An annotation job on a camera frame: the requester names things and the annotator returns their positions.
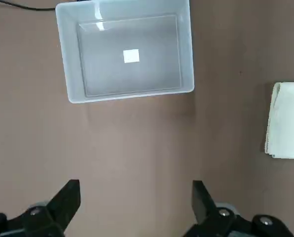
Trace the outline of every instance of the black cable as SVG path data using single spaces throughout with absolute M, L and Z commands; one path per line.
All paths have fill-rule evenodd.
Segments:
M 16 4 L 16 3 L 12 3 L 12 2 L 8 2 L 8 1 L 4 1 L 4 0 L 0 0 L 0 3 L 4 3 L 6 5 L 18 7 L 18 8 L 25 9 L 25 10 L 31 10 L 31 11 L 54 11 L 55 10 L 54 7 L 52 7 L 52 8 L 35 8 L 35 7 L 23 6 L 20 4 Z

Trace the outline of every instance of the translucent plastic container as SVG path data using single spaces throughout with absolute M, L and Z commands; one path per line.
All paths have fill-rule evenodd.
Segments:
M 72 103 L 194 89 L 189 0 L 90 0 L 56 7 Z

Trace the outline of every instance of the brown table surface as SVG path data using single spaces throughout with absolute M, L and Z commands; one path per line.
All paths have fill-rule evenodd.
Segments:
M 59 0 L 18 0 L 39 7 Z M 67 236 L 181 236 L 191 181 L 294 233 L 294 160 L 264 154 L 271 86 L 294 81 L 294 0 L 191 0 L 193 93 L 69 103 L 54 12 L 0 5 L 0 211 L 81 181 Z

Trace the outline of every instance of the folded cloth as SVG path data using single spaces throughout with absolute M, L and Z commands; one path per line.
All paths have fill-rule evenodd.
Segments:
M 273 158 L 294 159 L 294 82 L 274 85 L 265 152 Z

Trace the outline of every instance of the white label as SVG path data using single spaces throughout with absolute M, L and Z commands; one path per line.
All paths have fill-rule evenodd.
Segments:
M 125 63 L 139 62 L 139 50 L 138 49 L 124 50 L 124 62 Z

